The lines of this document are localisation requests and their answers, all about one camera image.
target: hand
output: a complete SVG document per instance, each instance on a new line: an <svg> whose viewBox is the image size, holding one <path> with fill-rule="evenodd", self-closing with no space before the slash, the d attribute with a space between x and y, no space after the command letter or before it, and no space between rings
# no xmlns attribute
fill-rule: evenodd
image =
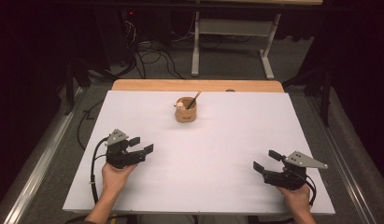
<svg viewBox="0 0 384 224"><path fill-rule="evenodd" d="M123 169L117 169L106 163L102 167L102 178L104 179L104 186L102 193L114 193L118 196L127 183L128 176L136 168L136 165L130 165Z"/></svg>
<svg viewBox="0 0 384 224"><path fill-rule="evenodd" d="M310 188L307 184L296 190L281 187L277 187L277 189L284 195L285 202L297 223L316 223L310 213Z"/></svg>
<svg viewBox="0 0 384 224"><path fill-rule="evenodd" d="M136 165L131 165L123 169L117 169L109 163L102 167L102 178L104 179L102 194L91 213L87 215L86 221L99 224L107 223L107 217L113 205L117 201L122 188L127 183L128 176L135 168Z"/></svg>

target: wooden tabletop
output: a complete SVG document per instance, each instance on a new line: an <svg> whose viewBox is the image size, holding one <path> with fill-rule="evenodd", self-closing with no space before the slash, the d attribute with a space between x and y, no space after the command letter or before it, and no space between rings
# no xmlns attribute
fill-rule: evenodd
<svg viewBox="0 0 384 224"><path fill-rule="evenodd" d="M119 79L113 91L264 91L284 92L274 80Z"/></svg>

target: white table surface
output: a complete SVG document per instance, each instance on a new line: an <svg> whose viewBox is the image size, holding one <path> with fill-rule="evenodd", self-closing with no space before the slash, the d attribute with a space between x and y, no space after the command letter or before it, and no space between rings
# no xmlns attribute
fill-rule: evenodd
<svg viewBox="0 0 384 224"><path fill-rule="evenodd" d="M98 142L120 129L154 150L131 173L113 211L127 213L286 214L283 196L253 170L253 161L280 172L283 164L268 150L289 156L310 149L287 93L202 92L197 120L179 123L174 103L196 92L109 91L89 144L64 203L65 211L87 212L94 203L90 182L93 151ZM97 156L106 153L102 144ZM101 168L95 163L98 195ZM329 167L323 172L331 172ZM317 169L307 168L318 195L313 214L334 214Z"/></svg>

